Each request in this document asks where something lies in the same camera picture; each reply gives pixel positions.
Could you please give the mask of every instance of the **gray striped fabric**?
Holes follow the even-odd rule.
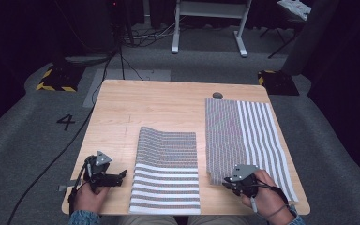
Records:
[[[297,201],[270,105],[208,98],[206,163],[211,184],[220,185],[235,164],[265,169],[291,201]]]
[[[142,127],[129,212],[201,213],[196,135]]]

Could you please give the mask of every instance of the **wooden table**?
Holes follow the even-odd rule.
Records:
[[[129,210],[133,170],[139,131],[142,126],[161,131],[195,132],[197,137],[198,173],[203,215],[245,215],[253,211],[241,203],[224,186],[211,186],[206,172],[205,99],[219,92],[224,99],[270,103],[259,85],[196,83],[105,81],[91,117],[82,148],[71,179],[76,179],[84,160],[97,150],[113,158],[107,173],[119,174],[127,170],[121,187],[112,187],[105,201],[102,215],[126,215]],[[294,168],[288,147],[274,115],[282,148],[288,162],[292,183],[299,199],[295,204],[299,214],[309,213],[306,194]],[[68,214],[68,194],[62,210]]]

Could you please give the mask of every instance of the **metal stand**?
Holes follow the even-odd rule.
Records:
[[[206,3],[206,2],[188,2],[177,0],[175,27],[173,35],[172,53],[179,52],[180,40],[180,15],[185,16],[203,16],[241,19],[239,30],[234,31],[235,40],[242,57],[247,57],[248,53],[242,40],[245,22],[247,21],[251,0],[245,4],[224,4],[224,3]]]

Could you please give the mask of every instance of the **hand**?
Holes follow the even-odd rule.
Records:
[[[109,190],[110,187],[98,187],[94,193],[89,183],[83,184],[75,197],[74,211],[85,210],[98,214]]]
[[[275,187],[277,186],[267,171],[258,170],[255,172],[255,175],[257,179],[263,181],[267,185]],[[294,216],[291,214],[288,208],[283,207],[285,202],[279,197],[278,194],[276,194],[275,191],[270,190],[269,188],[259,187],[255,201],[259,214],[267,218],[271,224],[288,224],[294,220]],[[250,198],[246,195],[242,195],[242,203],[251,207]]]

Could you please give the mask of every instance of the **gray carpet floor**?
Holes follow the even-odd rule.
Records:
[[[263,38],[263,30],[246,30],[243,36],[248,58],[240,57],[232,30],[195,29],[182,32],[179,54],[171,54],[172,37],[141,48],[124,47],[123,56],[139,70],[169,70],[173,82],[258,84],[257,72],[279,69],[292,46],[272,59],[267,56],[281,45],[275,32]],[[0,224],[6,224],[16,202],[47,165],[71,141],[90,108],[83,106],[96,72],[104,65],[88,67],[79,91],[37,91],[49,65],[25,84],[26,95],[0,119]],[[120,69],[115,56],[108,69]],[[308,98],[310,82],[293,77],[298,97],[270,96],[295,167],[304,186],[311,213],[307,224],[360,224],[360,168],[353,162],[320,110]],[[56,121],[67,114],[76,123],[64,130]],[[73,144],[41,177],[20,204],[12,224],[66,224],[61,211],[64,193],[57,186],[72,174],[83,142],[85,127]],[[103,217],[115,224],[116,217]],[[250,224],[262,224],[248,217]]]

